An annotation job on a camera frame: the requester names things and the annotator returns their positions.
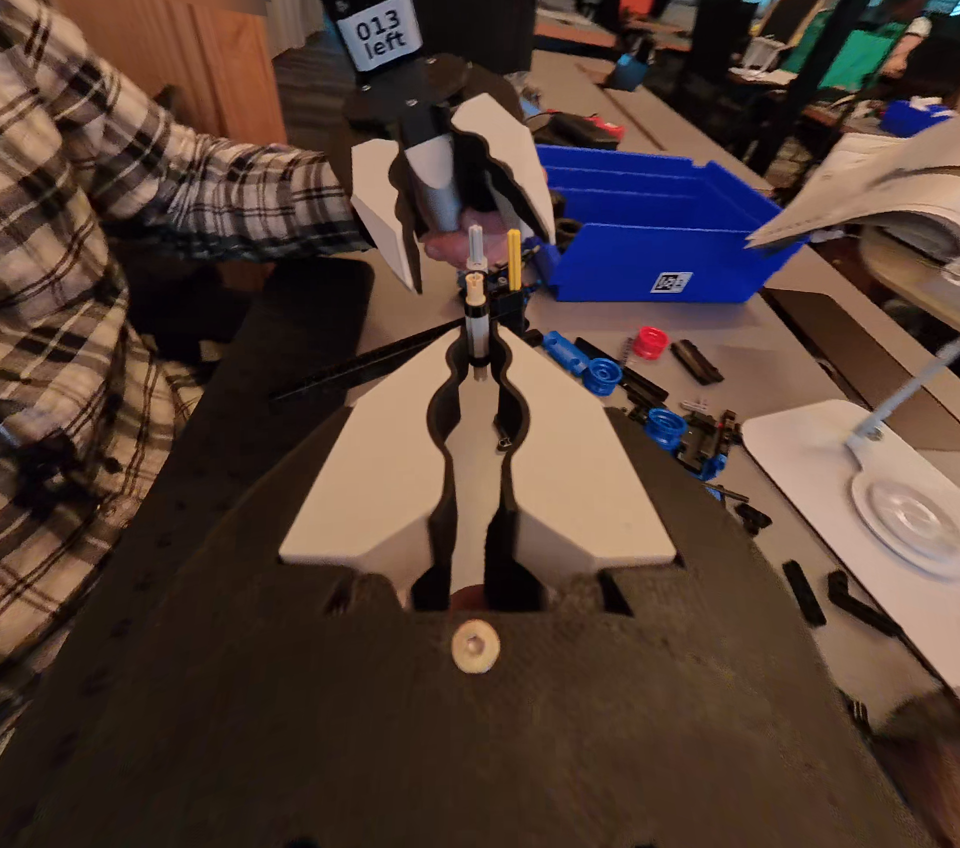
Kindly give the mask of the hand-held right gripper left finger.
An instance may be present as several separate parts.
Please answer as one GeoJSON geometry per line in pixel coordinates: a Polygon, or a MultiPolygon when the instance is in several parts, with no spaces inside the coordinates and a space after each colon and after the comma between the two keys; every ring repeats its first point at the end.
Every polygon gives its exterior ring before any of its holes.
{"type": "Polygon", "coordinates": [[[466,333],[446,331],[361,396],[278,556],[390,581],[417,611],[450,606],[458,506],[450,435],[461,422],[466,333]]]}

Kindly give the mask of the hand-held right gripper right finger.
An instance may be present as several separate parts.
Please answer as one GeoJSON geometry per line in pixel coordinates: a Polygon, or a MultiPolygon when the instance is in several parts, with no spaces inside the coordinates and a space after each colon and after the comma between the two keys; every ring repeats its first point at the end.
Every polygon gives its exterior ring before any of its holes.
{"type": "Polygon", "coordinates": [[[602,402],[507,328],[490,338],[507,446],[486,530],[496,612],[535,612],[574,577],[672,564],[677,549],[602,402]]]}

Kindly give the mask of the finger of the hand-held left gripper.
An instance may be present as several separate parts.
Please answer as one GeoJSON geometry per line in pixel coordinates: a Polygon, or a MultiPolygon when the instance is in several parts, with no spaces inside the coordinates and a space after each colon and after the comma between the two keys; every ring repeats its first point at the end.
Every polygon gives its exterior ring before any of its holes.
{"type": "Polygon", "coordinates": [[[351,148],[351,206],[381,258],[402,285],[423,293],[422,263],[416,237],[417,216],[391,171],[400,146],[372,138],[351,148]]]}
{"type": "Polygon", "coordinates": [[[483,93],[452,113],[455,136],[466,140],[467,162],[496,192],[498,209],[512,214],[533,237],[556,244],[553,202],[534,137],[497,99],[483,93]]]}

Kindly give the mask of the black beam frame assembly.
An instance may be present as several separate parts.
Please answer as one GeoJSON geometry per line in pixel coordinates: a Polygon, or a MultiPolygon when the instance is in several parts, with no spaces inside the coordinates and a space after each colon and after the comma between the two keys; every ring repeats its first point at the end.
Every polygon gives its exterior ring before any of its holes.
{"type": "MultiPolygon", "coordinates": [[[[526,307],[533,291],[529,293],[526,307]]],[[[521,336],[525,338],[531,331],[529,319],[527,331],[521,336]]],[[[451,331],[460,331],[466,326],[466,318],[461,317],[452,321],[432,326],[424,331],[391,342],[385,346],[374,348],[345,361],[323,367],[314,374],[297,381],[287,383],[272,391],[268,396],[270,403],[278,403],[287,399],[297,398],[311,391],[318,393],[330,390],[347,391],[354,387],[363,386],[378,381],[396,371],[403,364],[409,362],[415,355],[451,331]]]]}

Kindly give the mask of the person's left forearm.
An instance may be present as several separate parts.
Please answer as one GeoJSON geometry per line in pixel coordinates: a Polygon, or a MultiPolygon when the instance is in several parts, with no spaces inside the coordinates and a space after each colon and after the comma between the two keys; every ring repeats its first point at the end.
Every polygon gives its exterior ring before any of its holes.
{"type": "Polygon", "coordinates": [[[160,166],[156,194],[137,219],[186,259],[275,263],[373,248],[324,154],[175,123],[160,166]]]}

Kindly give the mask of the grey desk with slot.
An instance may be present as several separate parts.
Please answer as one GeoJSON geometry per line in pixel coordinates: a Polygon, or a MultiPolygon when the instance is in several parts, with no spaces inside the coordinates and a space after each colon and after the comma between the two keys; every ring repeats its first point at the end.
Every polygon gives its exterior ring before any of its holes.
{"type": "Polygon", "coordinates": [[[699,167],[715,162],[755,191],[773,193],[770,182],[702,131],[701,110],[686,102],[675,108],[647,86],[632,91],[602,86],[613,68],[612,62],[536,49],[530,82],[546,108],[597,115],[622,126],[622,151],[687,158],[699,167]]]}

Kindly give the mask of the person's left hand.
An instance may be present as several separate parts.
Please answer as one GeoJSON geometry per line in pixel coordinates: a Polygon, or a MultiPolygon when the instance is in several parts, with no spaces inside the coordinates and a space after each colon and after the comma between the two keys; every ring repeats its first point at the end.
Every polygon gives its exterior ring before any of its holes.
{"type": "Polygon", "coordinates": [[[420,239],[424,253],[434,261],[465,270],[470,258],[470,229],[473,226],[483,231],[483,255],[488,265],[503,265],[508,256],[508,230],[499,214],[493,211],[466,208],[461,213],[458,230],[427,230],[420,239]]]}

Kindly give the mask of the black power adapter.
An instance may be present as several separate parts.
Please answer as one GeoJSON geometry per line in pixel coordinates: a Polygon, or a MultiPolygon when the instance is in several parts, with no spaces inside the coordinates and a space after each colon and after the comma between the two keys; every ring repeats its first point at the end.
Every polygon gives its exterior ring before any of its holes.
{"type": "Polygon", "coordinates": [[[525,124],[539,146],[618,150],[626,134],[624,126],[608,122],[599,114],[546,110],[528,116],[525,124]]]}

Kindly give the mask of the blue wheel hub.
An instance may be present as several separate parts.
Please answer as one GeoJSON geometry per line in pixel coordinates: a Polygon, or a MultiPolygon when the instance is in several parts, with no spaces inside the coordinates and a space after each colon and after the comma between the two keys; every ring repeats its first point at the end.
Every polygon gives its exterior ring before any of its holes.
{"type": "Polygon", "coordinates": [[[688,422],[663,407],[651,408],[643,423],[644,433],[666,452],[675,453],[689,431],[688,422]]]}
{"type": "Polygon", "coordinates": [[[581,374],[583,387],[599,398],[610,397],[622,381],[623,369],[618,362],[606,357],[591,358],[581,374]]]}

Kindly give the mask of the pile of black and blue bricks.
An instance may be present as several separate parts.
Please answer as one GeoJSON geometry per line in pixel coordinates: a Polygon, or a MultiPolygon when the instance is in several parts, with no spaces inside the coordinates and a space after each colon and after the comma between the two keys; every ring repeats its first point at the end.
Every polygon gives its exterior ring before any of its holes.
{"type": "MultiPolygon", "coordinates": [[[[544,334],[542,332],[531,328],[529,333],[523,337],[523,340],[529,346],[543,350],[543,337],[544,334]]],[[[627,411],[628,420],[640,425],[643,429],[643,424],[646,420],[646,413],[648,410],[655,408],[664,408],[666,410],[670,410],[666,405],[668,396],[666,389],[648,379],[646,376],[638,373],[633,368],[629,367],[625,360],[617,361],[611,358],[604,350],[599,349],[592,342],[588,342],[582,337],[578,337],[572,342],[591,359],[607,358],[617,362],[621,366],[623,369],[623,380],[615,390],[618,388],[622,390],[632,405],[632,408],[627,411]]],[[[682,418],[685,418],[687,414],[689,413],[682,411],[678,415],[682,418]]],[[[737,445],[736,447],[741,447],[744,444],[742,425],[741,439],[742,444],[737,445]]],[[[674,452],[667,451],[667,453],[674,458],[674,452]]],[[[720,474],[717,478],[710,482],[702,482],[695,478],[691,473],[690,475],[703,485],[719,484],[717,479],[719,478],[720,474]]],[[[732,500],[728,500],[726,503],[722,503],[716,497],[714,497],[714,499],[718,501],[721,506],[725,507],[725,510],[727,503],[733,502],[732,500]]],[[[753,540],[756,540],[763,530],[766,530],[772,525],[772,518],[770,518],[760,509],[753,506],[751,502],[750,504],[735,503],[733,510],[735,517],[738,518],[742,528],[746,530],[747,534],[753,540]]],[[[804,620],[814,628],[825,626],[827,623],[826,613],[819,599],[814,593],[809,578],[799,562],[797,562],[795,559],[783,562],[781,565],[781,570],[804,620]]],[[[889,638],[905,638],[902,628],[898,626],[888,614],[883,613],[879,609],[871,607],[868,603],[855,597],[851,593],[849,578],[846,574],[846,571],[844,571],[842,568],[834,569],[827,574],[826,595],[828,601],[831,602],[836,608],[840,609],[843,613],[854,618],[861,624],[870,627],[870,629],[889,638]]]]}

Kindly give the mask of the black dotted mat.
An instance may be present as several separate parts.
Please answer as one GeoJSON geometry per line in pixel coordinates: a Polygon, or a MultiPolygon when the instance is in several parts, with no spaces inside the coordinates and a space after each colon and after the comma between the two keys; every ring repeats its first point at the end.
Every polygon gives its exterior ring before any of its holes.
{"type": "Polygon", "coordinates": [[[357,354],[374,281],[370,266],[350,259],[278,266],[177,447],[191,464],[176,510],[203,529],[179,594],[206,643],[351,602],[355,569],[288,564],[280,554],[348,421],[346,394],[277,394],[357,354]]]}

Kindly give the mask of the blue curved panel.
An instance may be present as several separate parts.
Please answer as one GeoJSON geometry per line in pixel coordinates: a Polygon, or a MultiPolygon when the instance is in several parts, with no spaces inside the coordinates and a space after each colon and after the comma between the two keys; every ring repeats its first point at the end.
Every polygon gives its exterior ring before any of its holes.
{"type": "Polygon", "coordinates": [[[543,336],[541,349],[574,378],[581,378],[589,369],[591,358],[556,330],[551,330],[543,336]]]}

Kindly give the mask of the black grooved block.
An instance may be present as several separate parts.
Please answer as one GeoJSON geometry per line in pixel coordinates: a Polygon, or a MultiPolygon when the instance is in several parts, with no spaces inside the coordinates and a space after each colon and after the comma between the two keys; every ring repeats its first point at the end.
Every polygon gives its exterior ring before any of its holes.
{"type": "Polygon", "coordinates": [[[715,386],[725,381],[724,374],[689,339],[673,341],[669,350],[683,370],[700,386],[715,386]]]}

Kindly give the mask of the blue storage bin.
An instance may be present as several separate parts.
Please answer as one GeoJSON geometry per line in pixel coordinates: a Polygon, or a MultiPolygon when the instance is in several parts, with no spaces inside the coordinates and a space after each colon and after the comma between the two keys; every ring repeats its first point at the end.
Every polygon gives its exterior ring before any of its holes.
{"type": "Polygon", "coordinates": [[[809,242],[751,247],[780,208],[715,161],[536,148],[563,218],[582,222],[554,276],[558,302],[743,304],[809,242]]]}

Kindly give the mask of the wooden pillar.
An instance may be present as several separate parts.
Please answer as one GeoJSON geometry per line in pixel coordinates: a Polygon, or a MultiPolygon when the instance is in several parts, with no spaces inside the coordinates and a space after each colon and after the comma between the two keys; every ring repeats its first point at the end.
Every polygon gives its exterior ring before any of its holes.
{"type": "Polygon", "coordinates": [[[180,88],[181,118],[196,130],[258,146],[286,144],[261,16],[172,0],[51,2],[147,95],[180,88]]]}

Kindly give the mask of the black office chair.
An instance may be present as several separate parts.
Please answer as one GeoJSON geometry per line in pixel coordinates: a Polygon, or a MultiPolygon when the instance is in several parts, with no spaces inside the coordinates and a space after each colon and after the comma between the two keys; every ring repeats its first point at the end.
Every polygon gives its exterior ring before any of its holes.
{"type": "Polygon", "coordinates": [[[745,0],[699,0],[683,73],[710,83],[723,80],[749,38],[757,8],[745,0]]]}

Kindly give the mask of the person in plaid shirt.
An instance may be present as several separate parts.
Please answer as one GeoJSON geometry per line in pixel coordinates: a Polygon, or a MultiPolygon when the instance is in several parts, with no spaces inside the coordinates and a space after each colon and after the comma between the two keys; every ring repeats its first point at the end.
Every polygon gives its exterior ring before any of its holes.
{"type": "Polygon", "coordinates": [[[156,196],[176,123],[68,18],[2,0],[2,449],[62,430],[108,495],[35,515],[2,458],[3,746],[201,396],[131,325],[105,229],[156,196]]]}

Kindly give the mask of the green panel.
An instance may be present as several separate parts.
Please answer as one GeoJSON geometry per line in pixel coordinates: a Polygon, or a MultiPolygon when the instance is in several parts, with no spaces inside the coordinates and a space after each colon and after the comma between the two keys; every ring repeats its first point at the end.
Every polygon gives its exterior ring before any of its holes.
{"type": "MultiPolygon", "coordinates": [[[[812,17],[797,44],[780,60],[777,67],[780,71],[796,75],[802,70],[833,13],[833,10],[826,10],[812,17]]],[[[819,88],[859,90],[864,79],[879,67],[906,33],[908,26],[908,22],[894,21],[883,24],[876,30],[855,28],[846,37],[826,74],[822,76],[819,88]]]]}

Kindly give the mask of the instruction booklet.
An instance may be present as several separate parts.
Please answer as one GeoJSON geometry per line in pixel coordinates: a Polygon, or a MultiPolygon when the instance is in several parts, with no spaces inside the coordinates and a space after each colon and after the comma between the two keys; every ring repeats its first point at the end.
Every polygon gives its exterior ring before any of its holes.
{"type": "Polygon", "coordinates": [[[750,247],[797,242],[849,223],[880,226],[928,222],[958,256],[959,124],[943,118],[909,138],[845,135],[843,142],[881,143],[858,163],[821,166],[776,217],[747,237],[750,247]]]}

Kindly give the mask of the black pole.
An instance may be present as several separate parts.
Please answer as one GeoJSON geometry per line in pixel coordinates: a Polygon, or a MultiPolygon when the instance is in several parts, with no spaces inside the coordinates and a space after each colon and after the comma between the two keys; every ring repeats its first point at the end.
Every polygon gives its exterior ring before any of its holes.
{"type": "Polygon", "coordinates": [[[794,123],[829,71],[837,54],[854,29],[870,0],[839,0],[822,29],[797,77],[786,89],[785,97],[769,128],[758,136],[748,167],[758,175],[770,168],[794,123]]]}

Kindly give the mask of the small blue bin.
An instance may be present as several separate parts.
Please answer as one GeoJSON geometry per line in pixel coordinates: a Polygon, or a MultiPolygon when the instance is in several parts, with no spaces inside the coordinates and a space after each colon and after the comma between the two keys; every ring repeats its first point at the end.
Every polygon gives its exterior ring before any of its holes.
{"type": "Polygon", "coordinates": [[[907,139],[955,117],[956,111],[942,99],[913,96],[889,102],[882,112],[879,128],[891,136],[907,139]]]}

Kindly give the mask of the black toy set box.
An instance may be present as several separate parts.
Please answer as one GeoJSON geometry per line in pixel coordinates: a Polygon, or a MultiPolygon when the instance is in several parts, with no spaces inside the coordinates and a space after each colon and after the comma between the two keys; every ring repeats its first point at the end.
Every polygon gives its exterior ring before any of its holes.
{"type": "Polygon", "coordinates": [[[959,845],[959,702],[947,692],[904,702],[872,743],[899,795],[942,847],[959,845]]]}

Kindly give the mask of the black chassis on blue frame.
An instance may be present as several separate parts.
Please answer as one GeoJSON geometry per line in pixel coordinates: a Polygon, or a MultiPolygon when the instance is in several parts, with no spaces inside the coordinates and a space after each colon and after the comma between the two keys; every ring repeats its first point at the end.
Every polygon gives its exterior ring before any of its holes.
{"type": "Polygon", "coordinates": [[[715,419],[693,410],[683,421],[687,428],[674,450],[674,458],[698,481],[712,482],[726,468],[732,448],[742,444],[738,415],[726,410],[715,419]]]}

